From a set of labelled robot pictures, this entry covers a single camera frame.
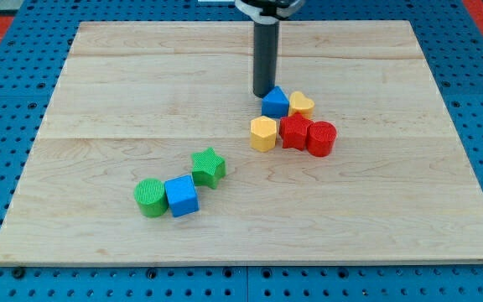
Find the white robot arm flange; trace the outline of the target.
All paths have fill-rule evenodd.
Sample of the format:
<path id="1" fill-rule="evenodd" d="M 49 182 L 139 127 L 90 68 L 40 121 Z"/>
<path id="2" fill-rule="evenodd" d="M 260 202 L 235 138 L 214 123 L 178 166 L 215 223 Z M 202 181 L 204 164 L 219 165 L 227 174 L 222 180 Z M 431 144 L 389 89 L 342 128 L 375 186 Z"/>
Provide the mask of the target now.
<path id="1" fill-rule="evenodd" d="M 272 25 L 289 19 L 305 5 L 305 0 L 236 0 L 235 7 L 253 22 Z"/>

